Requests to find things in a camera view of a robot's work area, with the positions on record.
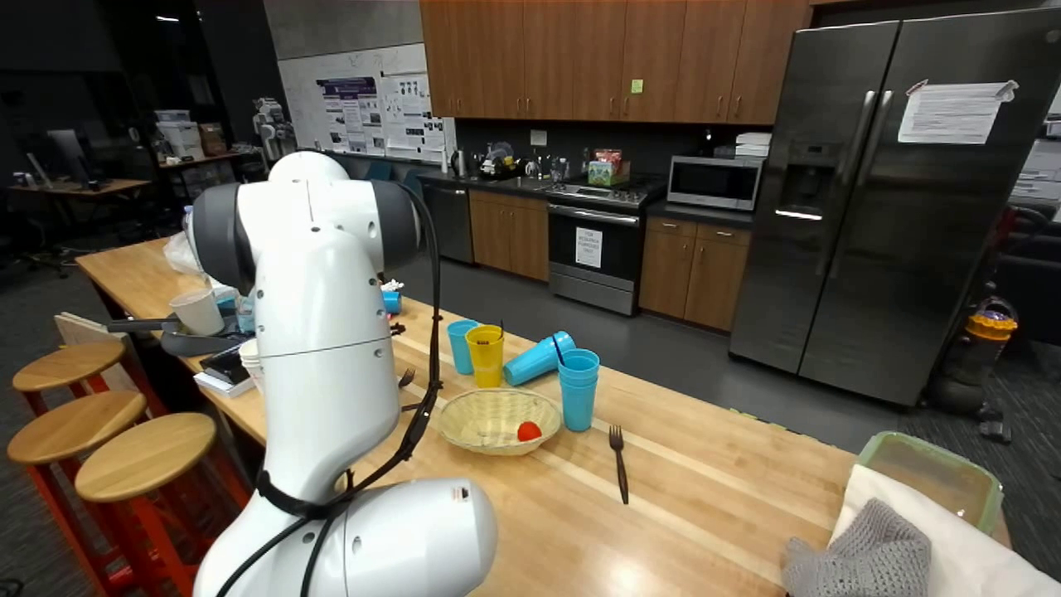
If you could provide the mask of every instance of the refrigerator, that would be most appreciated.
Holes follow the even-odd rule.
[[[1061,78],[1061,9],[793,38],[730,355],[916,404]]]

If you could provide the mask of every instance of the oven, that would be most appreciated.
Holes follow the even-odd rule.
[[[623,210],[551,206],[551,288],[607,313],[636,313],[642,216]]]

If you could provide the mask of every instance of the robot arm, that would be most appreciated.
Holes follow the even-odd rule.
[[[495,554],[495,514],[470,482],[363,492],[336,510],[336,479],[398,424],[377,273],[422,246],[407,196],[296,153],[270,183],[207,191],[188,236],[211,279],[256,297],[270,423],[257,492],[201,562],[194,595],[220,595],[293,525],[302,530],[244,568],[231,595],[296,595],[306,568],[317,568],[313,595],[466,595]],[[404,451],[423,424],[418,410]]]

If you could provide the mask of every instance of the stool seat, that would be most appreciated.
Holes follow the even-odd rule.
[[[8,446],[8,458],[15,465],[50,465],[93,451],[129,427],[141,408],[141,394],[129,390],[72,398],[20,427]]]
[[[97,447],[72,487],[97,504],[148,496],[207,458],[211,439],[214,424],[194,410],[141,423]]]
[[[123,342],[62,345],[13,374],[15,390],[54,390],[75,385],[127,355]]]

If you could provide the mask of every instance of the lower cabinet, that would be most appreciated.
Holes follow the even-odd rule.
[[[551,206],[545,200],[470,191],[470,253],[476,267],[551,279]]]
[[[751,233],[649,216],[636,306],[730,332]]]

